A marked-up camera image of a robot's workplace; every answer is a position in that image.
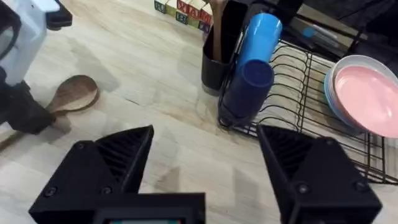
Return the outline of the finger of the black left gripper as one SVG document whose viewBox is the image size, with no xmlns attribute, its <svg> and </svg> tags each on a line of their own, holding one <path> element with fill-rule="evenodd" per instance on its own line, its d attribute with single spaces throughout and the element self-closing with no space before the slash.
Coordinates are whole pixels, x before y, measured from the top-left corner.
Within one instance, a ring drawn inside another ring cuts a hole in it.
<svg viewBox="0 0 398 224">
<path fill-rule="evenodd" d="M 1 124 L 5 122 L 13 130 L 39 134 L 55 122 L 55 116 L 35 101 L 24 80 L 14 86 L 8 85 L 6 72 L 1 68 Z"/>
</svg>

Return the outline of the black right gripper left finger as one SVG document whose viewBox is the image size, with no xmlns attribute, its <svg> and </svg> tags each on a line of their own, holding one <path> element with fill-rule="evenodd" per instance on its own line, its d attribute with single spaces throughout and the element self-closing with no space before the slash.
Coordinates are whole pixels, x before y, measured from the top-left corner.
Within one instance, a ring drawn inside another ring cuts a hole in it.
<svg viewBox="0 0 398 224">
<path fill-rule="evenodd" d="M 105 201 L 138 193 L 153 137 L 148 125 L 76 142 L 29 215 L 36 223 L 92 223 Z"/>
</svg>

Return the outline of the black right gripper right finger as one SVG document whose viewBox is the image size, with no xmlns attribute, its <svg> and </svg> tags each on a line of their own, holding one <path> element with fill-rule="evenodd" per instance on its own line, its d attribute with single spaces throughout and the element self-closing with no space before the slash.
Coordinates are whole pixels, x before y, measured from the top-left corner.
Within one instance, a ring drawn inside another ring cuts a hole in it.
<svg viewBox="0 0 398 224">
<path fill-rule="evenodd" d="M 372 223 L 382 203 L 337 140 L 256 128 L 281 223 Z"/>
</svg>

